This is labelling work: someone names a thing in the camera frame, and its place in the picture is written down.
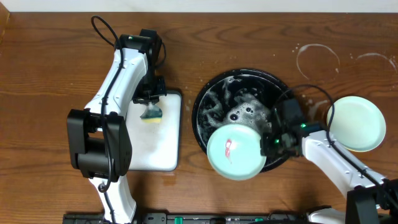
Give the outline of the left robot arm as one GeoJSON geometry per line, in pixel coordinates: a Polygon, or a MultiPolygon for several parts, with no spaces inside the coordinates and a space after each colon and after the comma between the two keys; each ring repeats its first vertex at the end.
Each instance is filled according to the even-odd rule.
{"type": "Polygon", "coordinates": [[[121,35],[113,46],[114,62],[101,88],[84,109],[70,110],[67,134],[71,165],[96,187],[104,222],[132,223],[136,202],[126,177],[132,158],[126,115],[135,103],[154,109],[144,120],[160,119],[156,104],[167,90],[155,71],[164,44],[156,31],[143,29],[121,35]]]}

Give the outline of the green yellow sponge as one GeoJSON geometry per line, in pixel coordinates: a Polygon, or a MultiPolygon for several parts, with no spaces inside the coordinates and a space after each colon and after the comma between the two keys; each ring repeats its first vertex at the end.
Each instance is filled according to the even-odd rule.
{"type": "Polygon", "coordinates": [[[149,103],[140,119],[145,123],[159,123],[162,119],[162,110],[155,104],[149,103]]]}

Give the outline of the light green plate front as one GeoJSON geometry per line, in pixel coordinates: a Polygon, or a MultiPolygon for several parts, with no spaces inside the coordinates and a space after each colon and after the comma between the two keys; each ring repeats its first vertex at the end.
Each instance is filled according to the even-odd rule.
{"type": "Polygon", "coordinates": [[[206,147],[208,161],[221,176],[230,180],[248,180],[258,175],[266,163],[261,154],[261,136],[242,124],[218,128],[206,147]]]}

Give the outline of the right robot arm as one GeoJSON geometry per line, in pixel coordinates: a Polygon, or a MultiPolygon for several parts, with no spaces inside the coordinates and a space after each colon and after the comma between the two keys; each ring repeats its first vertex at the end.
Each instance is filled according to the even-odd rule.
{"type": "Polygon", "coordinates": [[[301,223],[397,223],[397,181],[363,164],[333,138],[329,129],[309,122],[295,99],[271,109],[271,131],[263,133],[261,154],[314,163],[346,198],[345,212],[331,207],[308,212],[301,223]]]}

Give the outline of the light green plate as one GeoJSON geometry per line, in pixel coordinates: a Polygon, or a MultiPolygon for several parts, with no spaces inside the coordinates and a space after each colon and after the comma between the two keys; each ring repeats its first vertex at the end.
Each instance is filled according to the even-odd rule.
{"type": "Polygon", "coordinates": [[[359,96],[346,96],[328,110],[330,131],[345,148],[368,152],[377,148],[386,135],[386,121],[380,109],[359,96]]]}
{"type": "Polygon", "coordinates": [[[208,161],[221,176],[230,180],[248,180],[258,175],[266,163],[261,154],[261,136],[242,124],[218,128],[206,147],[208,161]]]}

